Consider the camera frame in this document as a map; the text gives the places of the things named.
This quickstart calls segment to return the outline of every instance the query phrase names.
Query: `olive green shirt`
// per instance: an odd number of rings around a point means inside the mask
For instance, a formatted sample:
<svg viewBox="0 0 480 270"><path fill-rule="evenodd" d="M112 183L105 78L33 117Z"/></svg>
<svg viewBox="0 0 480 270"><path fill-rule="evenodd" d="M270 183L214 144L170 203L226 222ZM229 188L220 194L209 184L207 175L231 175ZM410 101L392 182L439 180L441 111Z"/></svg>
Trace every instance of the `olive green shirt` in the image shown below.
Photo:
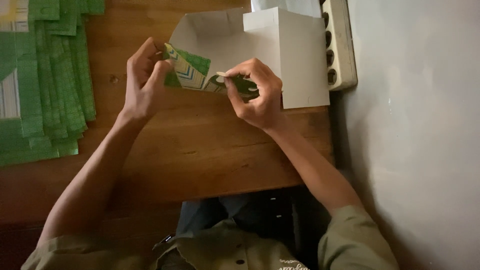
<svg viewBox="0 0 480 270"><path fill-rule="evenodd" d="M307 270L282 243L244 232L228 220L157 244L151 258L124 253L95 237L61 236L37 248L22 269L156 270L172 252L197 270ZM398 269L375 222L353 206L343 207L332 216L318 244L318 263L322 270Z"/></svg>

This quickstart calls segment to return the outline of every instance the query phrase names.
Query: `wooden table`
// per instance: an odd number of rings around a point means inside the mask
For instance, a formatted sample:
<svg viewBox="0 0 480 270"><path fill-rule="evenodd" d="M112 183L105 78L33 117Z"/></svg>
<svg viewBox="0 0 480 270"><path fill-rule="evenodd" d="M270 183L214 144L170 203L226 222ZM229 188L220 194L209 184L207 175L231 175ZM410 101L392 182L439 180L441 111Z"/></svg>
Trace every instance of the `wooden table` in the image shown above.
<svg viewBox="0 0 480 270"><path fill-rule="evenodd" d="M113 125L124 103L126 61L149 37L168 41L188 12L249 9L248 0L111 0L87 23L97 120L79 155L0 169L0 225L43 222L70 180ZM287 112L330 161L327 107ZM273 140L238 119L226 96L169 89L165 106L140 133L112 209L293 186L301 179Z"/></svg>

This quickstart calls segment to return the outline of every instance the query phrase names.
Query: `white cardboard box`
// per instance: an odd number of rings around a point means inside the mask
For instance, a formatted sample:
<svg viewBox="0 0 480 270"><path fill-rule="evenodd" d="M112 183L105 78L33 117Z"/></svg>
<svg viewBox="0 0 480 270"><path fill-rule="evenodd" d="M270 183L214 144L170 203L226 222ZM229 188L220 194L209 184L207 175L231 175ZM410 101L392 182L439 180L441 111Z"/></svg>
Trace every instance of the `white cardboard box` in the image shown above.
<svg viewBox="0 0 480 270"><path fill-rule="evenodd" d="M322 18L280 8L189 13L169 42L209 58L207 78L258 58L282 79L285 109L330 104Z"/></svg>

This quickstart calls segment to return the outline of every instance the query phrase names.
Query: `white wall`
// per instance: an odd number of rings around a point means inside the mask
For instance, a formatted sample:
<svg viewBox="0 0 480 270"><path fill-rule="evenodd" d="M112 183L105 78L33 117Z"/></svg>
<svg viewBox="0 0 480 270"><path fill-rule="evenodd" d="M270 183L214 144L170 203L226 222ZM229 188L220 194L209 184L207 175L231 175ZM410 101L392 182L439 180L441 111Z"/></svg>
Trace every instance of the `white wall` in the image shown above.
<svg viewBox="0 0 480 270"><path fill-rule="evenodd" d="M429 269L480 269L480 0L349 0L351 161Z"/></svg>

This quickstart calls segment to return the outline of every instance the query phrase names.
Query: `hand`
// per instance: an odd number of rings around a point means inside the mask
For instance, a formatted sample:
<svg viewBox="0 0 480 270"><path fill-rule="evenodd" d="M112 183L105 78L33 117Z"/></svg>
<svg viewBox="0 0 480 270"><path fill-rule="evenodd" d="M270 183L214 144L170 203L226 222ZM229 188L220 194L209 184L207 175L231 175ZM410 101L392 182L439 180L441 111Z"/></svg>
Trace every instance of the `hand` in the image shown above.
<svg viewBox="0 0 480 270"><path fill-rule="evenodd" d="M260 60L253 58L226 72L224 79L228 90L228 98L237 116L247 123L267 131L276 128L284 120L280 111L282 80ZM228 77L238 74L251 78L257 84L260 96L244 103L238 94L237 87Z"/></svg>
<svg viewBox="0 0 480 270"><path fill-rule="evenodd" d="M172 69L170 60L158 61L153 38L147 41L127 62L127 93L121 116L145 123L158 111L163 101L163 86Z"/></svg>

